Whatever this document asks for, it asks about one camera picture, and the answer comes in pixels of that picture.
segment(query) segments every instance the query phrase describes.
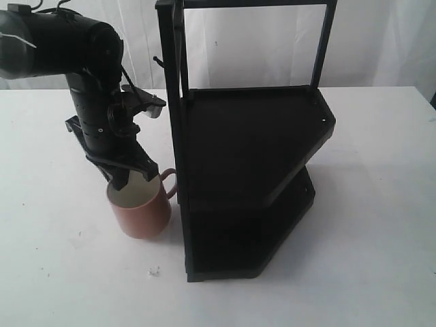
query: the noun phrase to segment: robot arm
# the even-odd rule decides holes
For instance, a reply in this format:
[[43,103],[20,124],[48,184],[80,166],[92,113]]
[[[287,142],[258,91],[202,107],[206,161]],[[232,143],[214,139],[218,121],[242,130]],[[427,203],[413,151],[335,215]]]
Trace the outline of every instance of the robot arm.
[[6,79],[65,74],[77,116],[66,121],[87,159],[117,189],[129,171],[148,181],[158,167],[136,142],[140,128],[133,117],[157,118],[166,102],[129,86],[120,90],[123,41],[104,22],[71,10],[35,13],[28,5],[9,4],[0,11],[0,76]]

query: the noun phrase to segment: mug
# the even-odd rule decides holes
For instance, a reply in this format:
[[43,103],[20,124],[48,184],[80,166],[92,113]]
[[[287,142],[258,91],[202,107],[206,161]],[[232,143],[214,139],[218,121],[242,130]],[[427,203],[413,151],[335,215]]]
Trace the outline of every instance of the mug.
[[129,182],[117,191],[108,184],[106,194],[122,231],[132,238],[152,238],[160,234],[171,218],[168,201],[177,192],[177,183],[167,193],[162,181],[171,174],[173,168],[165,170],[147,182],[140,172],[131,170]]

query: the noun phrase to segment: black shelf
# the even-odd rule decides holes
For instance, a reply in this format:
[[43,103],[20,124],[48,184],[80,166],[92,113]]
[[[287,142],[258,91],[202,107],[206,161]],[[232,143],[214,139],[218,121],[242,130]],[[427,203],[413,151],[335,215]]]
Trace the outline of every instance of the black shelf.
[[309,86],[191,90],[186,111],[191,212],[267,208],[335,124]]
[[[318,4],[326,5],[326,15],[310,85],[189,88],[185,9]],[[311,207],[315,190],[305,164],[331,137],[336,123],[318,90],[336,4],[156,3],[188,281],[258,276]]]

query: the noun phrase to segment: table surface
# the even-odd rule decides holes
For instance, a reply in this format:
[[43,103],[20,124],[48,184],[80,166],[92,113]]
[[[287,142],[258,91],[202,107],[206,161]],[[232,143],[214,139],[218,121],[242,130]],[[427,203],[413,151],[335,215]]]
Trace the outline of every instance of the table surface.
[[[0,326],[434,326],[436,111],[411,87],[322,93],[313,208],[257,279],[187,283],[176,200],[158,240],[126,237],[69,92],[0,91]],[[168,109],[136,120],[174,167]]]

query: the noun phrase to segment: white backdrop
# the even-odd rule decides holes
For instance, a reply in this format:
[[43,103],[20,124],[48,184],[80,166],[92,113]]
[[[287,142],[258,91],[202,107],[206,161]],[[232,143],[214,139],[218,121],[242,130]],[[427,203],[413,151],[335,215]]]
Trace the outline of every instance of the white backdrop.
[[[6,8],[6,0],[0,7]],[[35,5],[38,0],[22,0]],[[45,0],[43,7],[57,1]],[[144,89],[164,89],[155,0],[73,0],[125,40],[123,64]],[[187,10],[192,87],[310,81],[324,6]],[[417,86],[436,90],[435,0],[339,0],[321,86]],[[66,88],[64,77],[0,80],[0,89]]]

